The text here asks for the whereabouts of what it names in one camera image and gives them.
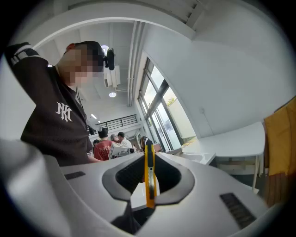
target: black shirt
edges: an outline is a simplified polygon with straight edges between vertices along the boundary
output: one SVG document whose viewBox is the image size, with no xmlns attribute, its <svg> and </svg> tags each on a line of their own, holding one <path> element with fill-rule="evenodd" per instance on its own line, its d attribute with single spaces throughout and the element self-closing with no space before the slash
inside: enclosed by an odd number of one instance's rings
<svg viewBox="0 0 296 237">
<path fill-rule="evenodd" d="M 8 50 L 10 55 L 6 53 L 7 60 L 17 80 L 36 104 L 21 140 L 36 146 L 43 154 L 54 156 L 60 166 L 88 163 L 86 153 L 92 149 L 92 144 L 85 113 L 75 99 L 76 92 L 37 52 L 25 49 L 19 55 L 11 47 Z M 24 44 L 13 47 L 17 49 Z"/>
</svg>

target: ny logo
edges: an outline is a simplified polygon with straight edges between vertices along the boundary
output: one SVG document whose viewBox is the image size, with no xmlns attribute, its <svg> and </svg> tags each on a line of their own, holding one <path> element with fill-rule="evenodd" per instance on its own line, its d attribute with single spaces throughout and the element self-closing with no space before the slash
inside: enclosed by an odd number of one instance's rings
<svg viewBox="0 0 296 237">
<path fill-rule="evenodd" d="M 70 120 L 72 122 L 72 120 L 70 118 L 70 113 L 71 113 L 72 110 L 69 108 L 69 106 L 64 105 L 63 103 L 59 103 L 59 102 L 57 102 L 57 104 L 59 106 L 57 108 L 56 113 L 57 114 L 62 114 L 61 115 L 62 120 L 66 120 L 66 122 L 68 122 L 68 120 Z"/>
</svg>

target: railing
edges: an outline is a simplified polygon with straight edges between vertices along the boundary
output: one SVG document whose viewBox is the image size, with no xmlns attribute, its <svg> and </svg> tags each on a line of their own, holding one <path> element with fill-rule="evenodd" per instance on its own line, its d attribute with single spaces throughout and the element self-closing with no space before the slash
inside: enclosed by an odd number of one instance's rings
<svg viewBox="0 0 296 237">
<path fill-rule="evenodd" d="M 118 119 L 114 119 L 114 120 L 110 120 L 104 123 L 100 123 L 100 124 L 96 124 L 96 125 L 100 125 L 103 128 L 106 128 L 108 130 L 112 130 L 112 129 L 117 129 L 123 126 L 127 126 L 130 124 L 136 124 L 137 118 L 136 115 L 130 115 L 130 116 L 126 116 L 126 117 L 122 117 L 122 118 L 118 118 Z M 87 126 L 87 131 L 88 131 L 88 135 L 94 135 L 97 134 L 98 131 L 90 128 L 89 126 Z"/>
</svg>

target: white arch beam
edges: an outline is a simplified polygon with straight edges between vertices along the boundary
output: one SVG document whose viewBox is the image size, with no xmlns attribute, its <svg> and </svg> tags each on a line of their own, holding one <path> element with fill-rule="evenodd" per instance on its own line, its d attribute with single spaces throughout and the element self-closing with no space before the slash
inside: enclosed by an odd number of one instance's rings
<svg viewBox="0 0 296 237">
<path fill-rule="evenodd" d="M 83 25 L 106 22 L 108 20 L 147 22 L 172 30 L 190 40 L 195 35 L 192 28 L 156 9 L 132 3 L 106 2 L 81 6 L 54 16 L 38 26 L 25 38 L 18 39 L 18 42 L 29 42 L 34 49 L 37 49 L 66 31 L 79 28 Z"/>
</svg>

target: ear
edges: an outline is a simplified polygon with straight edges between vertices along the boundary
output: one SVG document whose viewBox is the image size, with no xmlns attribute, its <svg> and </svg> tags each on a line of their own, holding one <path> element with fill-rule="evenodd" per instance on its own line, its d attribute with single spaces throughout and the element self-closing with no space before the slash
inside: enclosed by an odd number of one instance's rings
<svg viewBox="0 0 296 237">
<path fill-rule="evenodd" d="M 68 51 L 70 51 L 70 50 L 72 50 L 72 49 L 74 49 L 74 48 L 75 48 L 75 44 L 74 44 L 74 43 L 69 44 L 69 45 L 67 46 L 67 48 L 66 48 L 66 52 L 65 52 L 65 53 L 67 53 Z"/>
</svg>

